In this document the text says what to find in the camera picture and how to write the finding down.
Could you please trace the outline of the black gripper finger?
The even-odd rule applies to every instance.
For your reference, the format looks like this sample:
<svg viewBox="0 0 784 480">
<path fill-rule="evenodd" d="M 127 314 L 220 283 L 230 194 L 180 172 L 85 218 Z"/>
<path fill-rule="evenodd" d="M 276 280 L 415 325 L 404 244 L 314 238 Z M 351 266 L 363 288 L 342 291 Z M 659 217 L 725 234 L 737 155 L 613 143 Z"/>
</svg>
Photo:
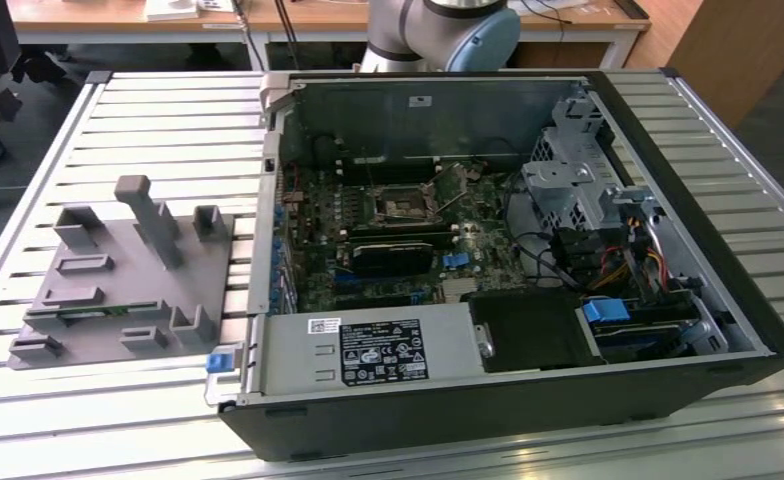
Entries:
<svg viewBox="0 0 784 480">
<path fill-rule="evenodd" d="M 9 86 L 13 83 L 11 74 L 0 76 L 0 120 L 12 122 L 23 107 L 23 101 L 17 98 Z"/>
</svg>

